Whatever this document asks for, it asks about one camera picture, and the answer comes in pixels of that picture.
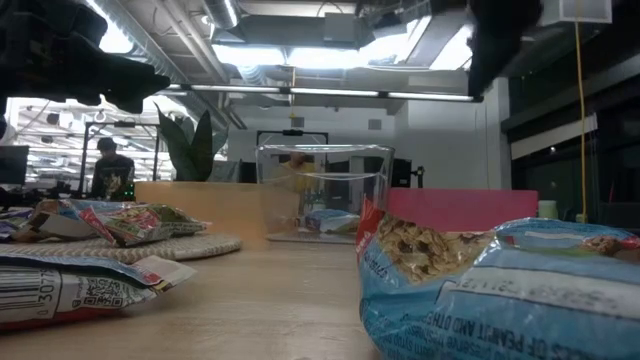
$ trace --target clear acrylic box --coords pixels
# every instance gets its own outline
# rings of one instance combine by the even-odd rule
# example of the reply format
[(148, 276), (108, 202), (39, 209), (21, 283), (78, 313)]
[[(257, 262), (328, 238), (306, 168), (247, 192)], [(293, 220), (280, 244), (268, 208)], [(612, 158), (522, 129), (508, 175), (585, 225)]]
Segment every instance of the clear acrylic box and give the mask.
[(393, 155), (380, 145), (258, 147), (267, 238), (354, 244), (365, 198), (386, 208)]

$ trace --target trail mix bag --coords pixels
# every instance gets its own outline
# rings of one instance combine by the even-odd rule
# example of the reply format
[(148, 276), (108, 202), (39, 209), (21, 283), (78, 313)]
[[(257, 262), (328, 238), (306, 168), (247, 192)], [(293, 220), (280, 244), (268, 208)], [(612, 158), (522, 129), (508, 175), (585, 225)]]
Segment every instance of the trail mix bag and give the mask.
[(166, 205), (136, 205), (111, 212), (88, 208), (80, 211), (79, 216), (100, 236), (120, 247), (193, 235), (207, 228), (206, 224)]
[(67, 241), (101, 236), (120, 247), (191, 235), (206, 224), (166, 205), (87, 200), (45, 200), (20, 230), (17, 242), (49, 238)]
[(156, 256), (128, 266), (93, 257), (0, 255), (0, 332), (113, 314), (194, 273)]
[(640, 359), (639, 253), (602, 226), (447, 234), (366, 204), (360, 317), (388, 359)]

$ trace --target dark t-shirt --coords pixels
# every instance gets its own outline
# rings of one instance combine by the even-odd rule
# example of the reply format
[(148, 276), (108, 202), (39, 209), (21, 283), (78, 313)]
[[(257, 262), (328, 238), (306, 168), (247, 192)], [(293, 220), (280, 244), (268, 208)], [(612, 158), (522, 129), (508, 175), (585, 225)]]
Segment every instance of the dark t-shirt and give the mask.
[(90, 196), (113, 199), (122, 195), (127, 184), (133, 181), (134, 169), (133, 160), (126, 156), (116, 155), (112, 159), (98, 160)]

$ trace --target green leaves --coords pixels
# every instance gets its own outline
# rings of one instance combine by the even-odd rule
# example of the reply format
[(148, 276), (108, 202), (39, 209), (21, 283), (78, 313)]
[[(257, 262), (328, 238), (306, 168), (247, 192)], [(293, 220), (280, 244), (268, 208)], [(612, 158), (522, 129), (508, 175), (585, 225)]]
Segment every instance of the green leaves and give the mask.
[(178, 174), (178, 181), (206, 181), (213, 170), (215, 154), (227, 142), (229, 129), (213, 136), (211, 116), (205, 112), (189, 143), (182, 128), (173, 120), (166, 117), (158, 105), (158, 119), (160, 120), (160, 135), (167, 143), (169, 157)]
[(158, 119), (160, 120), (160, 135), (167, 143), (169, 157), (178, 172), (178, 179), (195, 181), (198, 171), (191, 159), (191, 145), (184, 136), (180, 125), (166, 117), (160, 111), (158, 104), (156, 104), (156, 108), (158, 109)]
[(191, 159), (196, 169), (198, 169), (198, 178), (195, 181), (207, 181), (211, 170), (213, 170), (213, 128), (211, 127), (211, 115), (206, 111), (193, 136), (191, 149), (189, 151)]

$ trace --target wooden table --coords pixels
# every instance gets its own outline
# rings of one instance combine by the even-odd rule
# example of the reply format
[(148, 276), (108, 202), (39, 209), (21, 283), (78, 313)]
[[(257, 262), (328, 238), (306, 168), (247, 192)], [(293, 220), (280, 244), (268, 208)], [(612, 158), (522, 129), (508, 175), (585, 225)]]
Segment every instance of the wooden table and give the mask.
[(358, 318), (353, 247), (269, 243), (118, 318), (0, 336), (0, 359), (378, 359)]

